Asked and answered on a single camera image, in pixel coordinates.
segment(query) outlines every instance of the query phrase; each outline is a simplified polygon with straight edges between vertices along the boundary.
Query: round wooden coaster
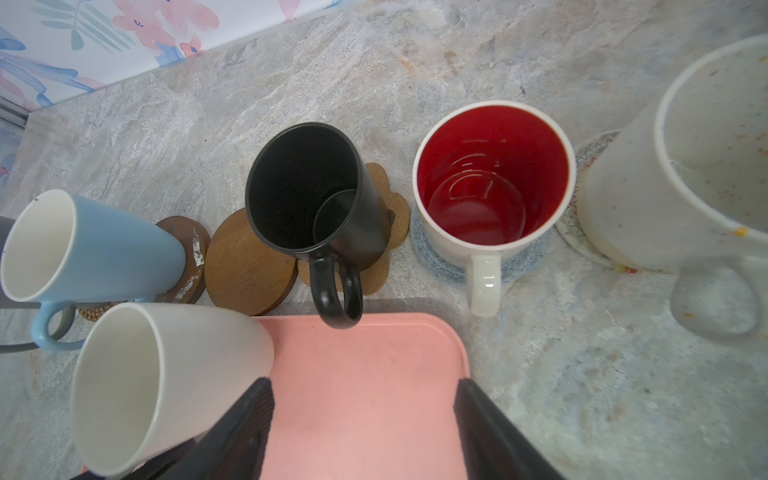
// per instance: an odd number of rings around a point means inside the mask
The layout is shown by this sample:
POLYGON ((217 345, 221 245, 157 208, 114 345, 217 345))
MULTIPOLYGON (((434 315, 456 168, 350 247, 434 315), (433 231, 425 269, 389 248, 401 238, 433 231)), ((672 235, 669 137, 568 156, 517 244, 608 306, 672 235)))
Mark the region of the round wooden coaster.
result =
POLYGON ((261 315, 280 305, 296 282, 296 259, 264 245, 245 209, 221 224, 208 247, 205 279, 214 305, 261 315))
POLYGON ((160 303, 195 303, 205 291, 205 257, 210 244, 210 235, 200 222, 186 217, 168 217, 157 222, 157 226, 167 231, 184 245, 187 265, 181 278, 166 293, 155 299, 160 303))
MULTIPOLYGON (((389 222, 392 224, 385 252, 376 263, 360 272, 362 294, 371 295, 381 290, 387 277, 389 277, 389 251, 399 247, 408 236, 408 230, 411 226, 411 209, 408 206, 408 201, 401 194, 389 189, 389 177, 384 167, 374 163, 366 164, 366 167, 389 210, 389 222)), ((307 262, 299 262, 299 276, 305 285, 310 284, 310 265, 307 262)), ((336 289, 341 291, 341 279, 338 273, 336 274, 336 289)))

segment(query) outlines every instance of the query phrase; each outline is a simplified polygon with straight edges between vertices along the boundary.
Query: coaster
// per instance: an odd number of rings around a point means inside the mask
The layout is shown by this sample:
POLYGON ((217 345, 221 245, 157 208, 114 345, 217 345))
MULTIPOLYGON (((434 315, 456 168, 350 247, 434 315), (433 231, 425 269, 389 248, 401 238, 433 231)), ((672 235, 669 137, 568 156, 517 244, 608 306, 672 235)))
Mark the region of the coaster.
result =
MULTIPOLYGON (((467 283, 465 270, 460 266, 449 263, 429 246, 419 212, 414 209, 411 215, 413 216, 411 241, 413 242, 413 250, 422 265, 440 280, 455 285, 465 285, 467 283)), ((504 262, 502 264, 502 285, 508 287, 517 281, 518 278, 533 270, 544 254, 547 253, 548 244, 549 231, 536 239, 528 248, 504 262)))
MULTIPOLYGON (((382 256, 370 267, 360 272, 360 283, 362 284, 362 294, 371 295, 376 293, 384 286, 389 277, 389 251, 399 247, 408 236, 408 230, 411 224, 411 210, 408 208, 408 201, 401 195, 389 189, 389 177, 386 170, 379 164, 366 164, 368 173, 371 175, 373 184, 379 190, 379 194, 384 200, 388 209, 389 223, 392 229, 389 232, 389 243, 382 256)), ((299 276, 305 285, 310 284, 310 265, 307 262, 299 262, 299 276)), ((336 274, 336 289, 341 290, 341 279, 336 274)))
POLYGON ((611 258, 606 257, 591 241, 589 241, 587 234, 581 229, 581 225, 578 221, 578 212, 576 211, 576 199, 578 197, 578 191, 581 186, 581 179, 584 176, 584 172, 594 163, 595 159, 603 153, 607 146, 616 139, 619 133, 621 133, 621 130, 607 131, 581 142, 578 147, 576 147, 574 152, 576 156, 576 188, 574 189, 574 194, 571 198, 571 202, 568 204, 568 208, 565 209, 563 216, 554 224, 554 227, 558 229, 558 232, 560 232, 560 235, 565 239, 568 245, 589 260, 619 272, 637 273, 638 270, 614 262, 611 258))
POLYGON ((158 303, 195 303, 205 291, 205 254, 210 244, 210 235, 205 227, 190 218, 168 217, 157 222, 157 226, 167 231, 184 245, 187 265, 181 279, 166 293, 161 293, 154 300, 158 303))
POLYGON ((94 306, 92 308, 78 308, 78 313, 80 313, 80 316, 89 322, 95 322, 96 320, 100 319, 101 316, 107 312, 107 310, 120 303, 122 302, 110 302, 105 303, 104 305, 94 306))
POLYGON ((216 230, 205 265, 214 305, 262 315, 280 305, 296 282, 296 259, 276 252, 253 232, 244 208, 216 230))

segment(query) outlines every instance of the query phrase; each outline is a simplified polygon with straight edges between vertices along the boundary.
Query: peeling wooden coaster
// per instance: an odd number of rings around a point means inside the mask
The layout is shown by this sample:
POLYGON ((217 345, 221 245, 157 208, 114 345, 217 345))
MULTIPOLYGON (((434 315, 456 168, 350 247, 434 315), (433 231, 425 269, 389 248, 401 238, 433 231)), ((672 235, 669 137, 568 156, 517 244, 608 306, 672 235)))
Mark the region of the peeling wooden coaster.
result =
MULTIPOLYGON (((408 229, 411 225, 411 209, 408 206, 408 201, 401 194, 389 189, 389 177, 384 167, 374 163, 366 164, 366 167, 389 210, 389 222, 392 224, 389 243, 387 243, 384 254, 376 263, 360 272, 362 294, 371 295, 381 290, 389 277, 389 251, 399 247, 408 236, 408 229)), ((307 262, 299 262, 299 276, 305 285, 310 284, 310 265, 307 262)), ((341 291, 341 279, 338 273, 336 274, 336 289, 341 291)))
MULTIPOLYGON (((205 279, 203 270, 205 267, 205 255, 210 243, 208 230, 200 222, 186 217, 168 217, 160 220, 156 225, 167 231, 179 240, 184 246, 187 255, 187 265, 181 278, 173 288, 166 293, 161 293, 155 299, 159 303, 195 303, 205 291, 205 279)), ((95 322, 115 305, 122 302, 111 302, 88 309, 78 309, 83 318, 95 322)))
POLYGON ((285 300, 296 275, 296 259, 264 245, 244 208, 221 224, 208 247, 205 281, 216 306, 262 315, 285 300))

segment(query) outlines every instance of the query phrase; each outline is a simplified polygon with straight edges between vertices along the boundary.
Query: floral wallpaper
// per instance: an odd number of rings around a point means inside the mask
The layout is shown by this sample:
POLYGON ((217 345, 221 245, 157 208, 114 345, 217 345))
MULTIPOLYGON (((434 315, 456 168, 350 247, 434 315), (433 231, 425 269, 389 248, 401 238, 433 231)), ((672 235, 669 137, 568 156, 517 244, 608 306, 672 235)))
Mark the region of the floral wallpaper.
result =
POLYGON ((0 200, 8 183, 8 176, 13 170, 13 161, 16 160, 22 133, 24 131, 21 127, 0 119, 0 200))
POLYGON ((252 38, 268 28, 317 16, 341 2, 3 2, 0 97, 26 110, 38 110, 157 67, 175 65, 203 50, 252 38))

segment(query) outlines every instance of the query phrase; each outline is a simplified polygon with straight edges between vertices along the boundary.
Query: mug rim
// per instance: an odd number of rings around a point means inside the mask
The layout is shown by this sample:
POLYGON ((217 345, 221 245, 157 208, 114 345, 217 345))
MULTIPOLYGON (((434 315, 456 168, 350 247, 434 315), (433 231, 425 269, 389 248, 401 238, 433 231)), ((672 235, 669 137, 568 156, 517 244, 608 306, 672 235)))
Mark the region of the mug rim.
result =
POLYGON ((723 58, 727 55, 733 54, 736 51, 742 50, 747 47, 755 45, 768 44, 768 35, 756 35, 754 37, 745 38, 739 40, 730 45, 720 47, 715 51, 704 55, 696 60, 688 68, 683 70, 683 73, 679 74, 672 85, 664 92, 654 116, 653 136, 654 136, 654 150, 656 152, 656 160, 661 166, 661 170, 664 172, 664 176, 672 184, 672 188, 693 208, 700 213, 707 216, 710 220, 720 225, 724 225, 725 228, 732 232, 739 228, 745 227, 748 229, 748 234, 751 237, 756 238, 760 242, 768 242, 768 232, 760 230, 759 228, 751 227, 742 222, 739 222, 725 213, 719 211, 715 207, 710 206, 696 192, 690 189, 677 171, 672 166, 672 162, 669 154, 667 153, 667 145, 664 139, 664 125, 667 120, 667 114, 669 113, 672 100, 674 100, 680 89, 704 66, 708 65, 712 61, 723 58))
POLYGON ((9 291, 7 291, 3 287, 2 290, 3 290, 3 292, 5 292, 5 295, 9 299, 11 299, 11 300, 13 300, 15 302, 34 302, 34 301, 37 301, 37 299, 39 299, 39 297, 45 295, 45 292, 49 288, 51 288, 51 285, 56 280, 58 280, 58 278, 61 275, 61 272, 64 270, 65 266, 67 265, 69 257, 70 257, 70 255, 72 253, 72 249, 74 247, 74 237, 75 237, 75 234, 78 231, 78 208, 77 208, 77 205, 74 202, 74 198, 73 198, 72 194, 70 194, 66 190, 62 190, 62 189, 58 189, 57 188, 57 189, 53 189, 53 190, 47 190, 47 191, 43 192, 42 194, 36 195, 35 198, 32 199, 32 201, 29 202, 29 204, 27 204, 26 207, 24 207, 24 210, 22 210, 22 212, 19 214, 19 216, 16 219, 16 221, 13 223, 13 227, 11 227, 11 231, 8 232, 8 237, 5 239, 5 245, 3 247, 3 252, 2 252, 2 255, 0 256, 0 284, 5 285, 8 282, 8 280, 6 278, 6 276, 7 276, 6 268, 7 268, 8 262, 4 262, 3 261, 5 259, 6 253, 8 252, 8 250, 5 247, 8 246, 11 243, 11 241, 15 239, 15 236, 18 234, 18 228, 19 228, 19 225, 20 225, 20 220, 22 218, 24 218, 24 215, 27 213, 27 210, 32 208, 32 206, 35 204, 36 200, 39 200, 42 197, 48 197, 50 195, 60 195, 60 194, 64 194, 67 197, 67 200, 69 202, 69 207, 72 209, 72 231, 69 234, 69 243, 67 245, 67 250, 64 251, 64 256, 61 258, 61 262, 58 264, 58 267, 56 267, 56 271, 53 272, 53 274, 51 275, 51 278, 49 278, 48 281, 42 287, 40 287, 40 289, 37 292, 33 293, 32 295, 16 296, 16 295, 11 294, 9 291))
MULTIPOLYGON (((80 378, 80 365, 83 361, 84 355, 83 353, 88 348, 88 344, 91 341, 92 338, 94 338, 94 331, 96 331, 97 328, 99 328, 99 325, 104 325, 105 322, 104 317, 107 315, 114 315, 115 311, 124 310, 124 309, 132 309, 136 310, 144 317, 145 320, 147 320, 147 323, 149 324, 150 328, 152 328, 152 335, 154 337, 155 345, 157 346, 157 370, 158 370, 158 385, 157 385, 157 398, 155 399, 154 403, 154 411, 152 412, 152 418, 150 420, 150 424, 147 427, 147 431, 144 433, 144 438, 141 440, 141 443, 136 448, 136 451, 131 454, 131 457, 123 464, 120 465, 119 468, 113 468, 112 470, 106 472, 101 471, 97 472, 99 475, 102 476, 111 476, 111 475, 117 475, 122 472, 125 472, 128 468, 135 465, 141 458, 142 458, 142 452, 147 447, 147 444, 149 444, 150 440, 154 437, 158 427, 159 422, 157 421, 157 413, 161 410, 162 401, 163 401, 163 384, 165 383, 165 376, 166 376, 166 366, 165 366, 165 348, 163 346, 163 342, 161 340, 160 330, 157 328, 157 325, 154 322, 154 318, 149 313, 149 311, 144 308, 144 306, 141 303, 135 303, 135 302, 125 302, 120 303, 118 305, 113 306, 107 312, 104 313, 104 315, 99 319, 98 322, 96 322, 96 325, 93 329, 91 329, 90 333, 88 334, 88 338, 85 339, 85 343, 83 344, 83 348, 80 352, 80 355, 78 356, 78 361, 74 366, 74 375, 72 376, 72 386, 71 386, 71 392, 69 396, 69 417, 70 417, 70 425, 72 428, 72 441, 75 443, 75 446, 78 447, 78 423, 75 421, 75 411, 74 408, 74 402, 75 402, 75 394, 78 391, 75 386, 77 385, 78 379, 80 378)), ((82 453, 82 449, 78 447, 78 453, 85 457, 82 453)), ((83 458, 84 464, 88 466, 88 462, 85 458, 83 458)))
POLYGON ((461 107, 447 114, 442 118, 441 121, 439 121, 437 124, 435 124, 434 127, 432 127, 429 133, 427 133, 427 135, 424 137, 424 140, 422 140, 422 143, 419 145, 419 149, 416 151, 416 157, 413 161, 413 169, 411 173, 411 183, 413 185, 413 195, 415 197, 416 206, 419 209, 419 213, 421 214, 422 219, 426 220, 426 222, 430 225, 430 227, 437 230, 437 232, 441 236, 450 239, 453 243, 459 245, 460 247, 472 249, 475 251, 482 251, 482 252, 498 252, 499 250, 507 250, 515 247, 523 247, 529 244, 531 240, 539 238, 542 234, 544 234, 544 232, 549 230, 555 224, 555 222, 558 221, 558 218, 562 216, 562 214, 565 212, 565 209, 568 207, 568 203, 571 201, 571 197, 573 197, 574 187, 576 185, 576 156, 574 154, 573 145, 571 145, 571 141, 568 140, 568 136, 565 134, 563 129, 560 127, 560 125, 558 125, 557 122, 552 120, 552 118, 549 117, 549 115, 547 115, 543 111, 540 111, 537 108, 534 108, 530 105, 522 104, 517 101, 510 101, 510 100, 478 101, 473 104, 465 105, 464 107, 461 107), (563 149, 565 150, 565 160, 568 163, 568 182, 565 185, 565 192, 563 193, 563 197, 560 200, 560 204, 558 205, 558 208, 555 209, 555 211, 547 219, 547 221, 545 221, 536 230, 533 230, 532 232, 530 232, 528 235, 524 235, 523 237, 520 237, 517 240, 512 242, 499 243, 497 245, 480 245, 478 243, 470 243, 465 240, 461 240, 458 237, 454 237, 453 235, 448 233, 445 229, 440 227, 437 224, 437 222, 435 222, 432 219, 432 217, 427 213, 427 210, 424 207, 424 203, 422 202, 421 195, 419 194, 419 185, 418 185, 419 164, 421 163, 422 153, 424 152, 424 149, 426 148, 427 143, 429 143, 429 141, 432 139, 432 136, 434 136, 435 132, 439 130, 445 123, 447 123, 452 118, 458 117, 460 114, 463 114, 466 111, 475 110, 476 108, 482 108, 482 107, 514 108, 515 110, 522 110, 529 114, 534 115, 536 118, 546 123, 546 125, 554 132, 554 134, 558 136, 558 139, 560 140, 560 144, 563 146, 563 149))
POLYGON ((362 164, 362 159, 360 158, 360 153, 357 151, 357 148, 355 148, 355 144, 352 142, 352 140, 347 137, 344 132, 339 130, 338 128, 334 127, 331 124, 326 124, 320 121, 306 121, 302 122, 300 124, 291 125, 288 128, 284 128, 279 133, 275 134, 274 137, 270 138, 264 146, 259 151, 259 154, 256 156, 256 159, 253 160, 253 164, 250 167, 250 172, 248 173, 248 179, 246 180, 246 187, 245 187, 245 213, 246 217, 248 218, 248 224, 250 225, 250 229, 253 230, 253 232, 259 237, 259 240, 264 242, 265 245, 267 245, 269 248, 273 250, 277 250, 278 252, 285 253, 287 255, 303 255, 305 253, 312 253, 314 250, 318 250, 320 248, 323 248, 331 243, 333 239, 336 238, 336 236, 339 234, 341 230, 343 230, 350 221, 352 221, 352 212, 357 208, 357 204, 360 202, 360 184, 362 183, 362 169, 365 168, 365 165, 362 164), (355 200, 352 202, 352 207, 349 209, 349 213, 347 214, 344 221, 339 225, 337 229, 333 231, 332 234, 330 234, 328 237, 323 239, 320 242, 313 243, 309 247, 304 248, 284 248, 280 245, 276 245, 274 242, 267 239, 259 230, 259 228, 256 226, 256 224, 253 222, 253 215, 251 214, 250 210, 250 189, 251 189, 251 183, 253 181, 253 176, 256 173, 256 167, 259 164, 259 162, 263 159, 264 152, 266 152, 266 149, 272 145, 275 141, 277 141, 278 138, 281 138, 284 134, 287 134, 290 131, 296 130, 297 128, 301 127, 322 127, 329 131, 332 131, 334 134, 339 135, 349 146, 349 149, 352 151, 354 157, 355 157, 355 164, 357 166, 357 188, 355 189, 355 200))

